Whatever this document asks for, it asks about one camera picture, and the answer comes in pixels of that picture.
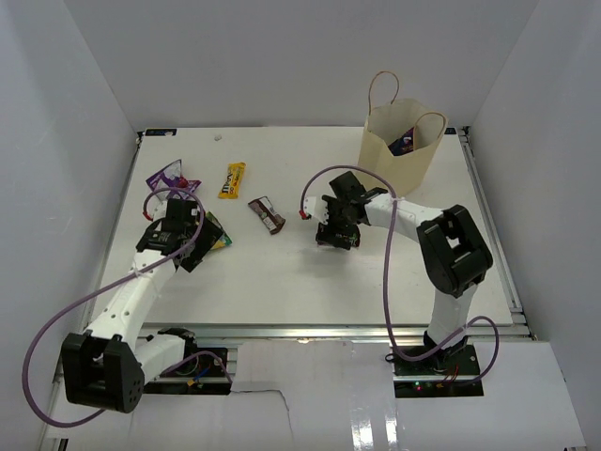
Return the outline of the brown chocolate bar wrapper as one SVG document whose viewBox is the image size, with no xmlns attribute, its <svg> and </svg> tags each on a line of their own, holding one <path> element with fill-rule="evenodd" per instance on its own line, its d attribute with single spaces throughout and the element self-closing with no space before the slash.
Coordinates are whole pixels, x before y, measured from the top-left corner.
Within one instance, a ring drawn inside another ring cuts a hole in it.
<svg viewBox="0 0 601 451">
<path fill-rule="evenodd" d="M 267 196 L 251 200 L 248 207 L 259 217 L 271 235 L 278 234 L 285 225 L 285 218 L 280 215 Z"/>
</svg>

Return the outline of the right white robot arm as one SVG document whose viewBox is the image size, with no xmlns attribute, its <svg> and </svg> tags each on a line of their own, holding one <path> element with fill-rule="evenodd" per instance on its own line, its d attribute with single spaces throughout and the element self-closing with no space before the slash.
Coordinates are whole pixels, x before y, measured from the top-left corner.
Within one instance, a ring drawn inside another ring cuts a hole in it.
<svg viewBox="0 0 601 451">
<path fill-rule="evenodd" d="M 407 352 L 393 341 L 393 356 L 412 364 L 424 361 L 438 375 L 448 373 L 456 366 L 456 349 L 465 344 L 467 330 L 474 322 L 469 316 L 472 299 L 493 264 L 483 235 L 461 205 L 443 210 L 428 208 L 399 196 L 385 179 L 380 179 L 377 187 L 366 189 L 356 176 L 360 171 L 357 166 L 338 168 L 342 173 L 331 180 L 330 194 L 314 197 L 306 191 L 301 193 L 300 217 L 317 221 L 317 243 L 344 250 L 359 246 L 361 226 L 386 229 L 382 304 L 388 330 L 393 327 L 389 301 L 393 237 L 401 235 L 419 245 L 426 275 L 434 288 L 424 350 Z"/>
</svg>

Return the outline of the large blue purple snack bag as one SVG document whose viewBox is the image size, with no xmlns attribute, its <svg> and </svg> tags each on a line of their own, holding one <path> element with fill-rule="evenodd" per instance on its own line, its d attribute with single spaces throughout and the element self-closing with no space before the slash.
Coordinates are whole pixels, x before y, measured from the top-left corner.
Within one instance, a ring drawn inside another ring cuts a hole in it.
<svg viewBox="0 0 601 451">
<path fill-rule="evenodd" d="M 410 128 L 388 145 L 388 149 L 393 156 L 403 156 L 414 150 L 414 130 L 414 127 Z"/>
</svg>

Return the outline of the purple M&M packet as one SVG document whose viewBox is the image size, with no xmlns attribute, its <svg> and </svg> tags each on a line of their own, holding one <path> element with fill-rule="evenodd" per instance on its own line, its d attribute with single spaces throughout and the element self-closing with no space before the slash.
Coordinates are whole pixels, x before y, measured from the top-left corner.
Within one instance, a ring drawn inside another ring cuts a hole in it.
<svg viewBox="0 0 601 451">
<path fill-rule="evenodd" d="M 328 225 L 328 226 L 331 230 L 331 235 L 332 235 L 331 245 L 328 245 L 328 246 L 334 247 L 334 248 L 339 248 L 339 249 L 350 250 L 351 248 L 343 247 L 340 233 L 344 232 L 348 227 L 357 227 L 357 228 L 359 228 L 359 227 L 357 225 L 349 225 L 346 227 L 336 227 L 333 225 Z"/>
</svg>

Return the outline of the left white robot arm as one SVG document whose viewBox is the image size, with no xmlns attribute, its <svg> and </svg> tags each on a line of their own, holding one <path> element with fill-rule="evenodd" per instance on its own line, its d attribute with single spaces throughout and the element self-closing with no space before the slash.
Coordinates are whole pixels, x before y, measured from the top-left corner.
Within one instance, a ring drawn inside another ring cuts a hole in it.
<svg viewBox="0 0 601 451">
<path fill-rule="evenodd" d="M 138 341 L 168 281 L 179 271 L 193 272 L 223 234 L 194 200 L 171 198 L 164 206 L 136 245 L 127 281 L 82 333 L 63 341 L 65 392 L 72 404 L 129 413 L 147 383 L 163 373 L 187 375 L 197 367 L 193 335 L 182 329 Z"/>
</svg>

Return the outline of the green snack pouch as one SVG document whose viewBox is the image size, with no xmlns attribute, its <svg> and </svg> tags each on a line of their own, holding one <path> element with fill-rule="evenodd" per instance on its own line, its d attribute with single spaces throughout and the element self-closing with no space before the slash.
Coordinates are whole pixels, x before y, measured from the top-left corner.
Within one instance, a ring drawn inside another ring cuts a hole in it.
<svg viewBox="0 0 601 451">
<path fill-rule="evenodd" d="M 210 220 L 215 226 L 220 228 L 222 231 L 222 235 L 213 244 L 213 246 L 211 247 L 211 251 L 217 251 L 217 250 L 231 246 L 233 242 L 232 242 L 231 238 L 229 237 L 229 235 L 225 232 L 225 230 L 224 230 L 221 222 L 218 220 L 218 218 L 211 211 L 207 212 L 206 218 L 208 220 Z"/>
</svg>

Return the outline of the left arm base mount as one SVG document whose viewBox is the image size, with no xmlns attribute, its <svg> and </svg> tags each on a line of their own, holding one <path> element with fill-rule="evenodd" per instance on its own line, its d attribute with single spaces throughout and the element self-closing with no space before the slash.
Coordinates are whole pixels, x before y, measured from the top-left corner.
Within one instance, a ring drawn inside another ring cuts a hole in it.
<svg viewBox="0 0 601 451">
<path fill-rule="evenodd" d="M 232 375 L 233 369 L 229 368 L 232 353 L 224 347 L 202 347 L 197 344 L 195 334 L 181 327 L 166 327 L 156 334 L 146 337 L 139 336 L 136 344 L 150 343 L 159 334 L 171 334 L 182 338 L 185 342 L 183 357 L 199 351 L 210 351 L 218 356 L 225 365 L 227 372 Z M 193 360 L 180 366 L 178 369 L 159 376 L 155 381 L 145 385 L 144 393 L 152 395 L 186 395 L 186 396 L 226 396 L 230 393 L 231 383 L 215 357 L 199 355 Z"/>
</svg>

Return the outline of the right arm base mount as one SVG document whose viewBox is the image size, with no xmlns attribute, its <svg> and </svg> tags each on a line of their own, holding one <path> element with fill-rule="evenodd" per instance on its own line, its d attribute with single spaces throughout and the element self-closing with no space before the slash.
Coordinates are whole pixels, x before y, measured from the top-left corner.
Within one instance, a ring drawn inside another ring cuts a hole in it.
<svg viewBox="0 0 601 451">
<path fill-rule="evenodd" d="M 393 366 L 394 394 L 397 399 L 482 397 L 481 373 L 473 345 L 466 345 L 442 360 L 436 356 L 408 362 L 390 352 L 385 361 Z"/>
</svg>

